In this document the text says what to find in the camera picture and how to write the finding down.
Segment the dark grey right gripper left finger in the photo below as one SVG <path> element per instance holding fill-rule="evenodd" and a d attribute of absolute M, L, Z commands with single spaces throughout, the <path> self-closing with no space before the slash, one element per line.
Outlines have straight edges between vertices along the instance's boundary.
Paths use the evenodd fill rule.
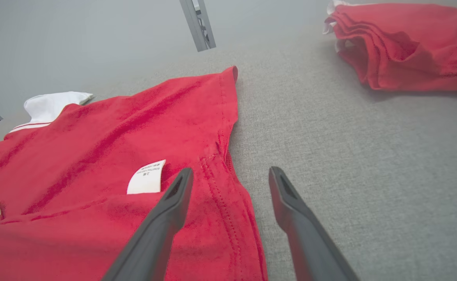
<path fill-rule="evenodd" d="M 193 170 L 184 168 L 148 213 L 103 281 L 162 281 L 174 236 L 183 228 L 193 186 Z"/>

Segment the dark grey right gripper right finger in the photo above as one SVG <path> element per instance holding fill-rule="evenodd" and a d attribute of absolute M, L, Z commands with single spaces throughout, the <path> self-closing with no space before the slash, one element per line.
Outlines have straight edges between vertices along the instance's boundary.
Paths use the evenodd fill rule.
<path fill-rule="evenodd" d="M 286 233 L 298 281 L 358 281 L 339 248 L 280 167 L 268 182 L 277 224 Z"/>

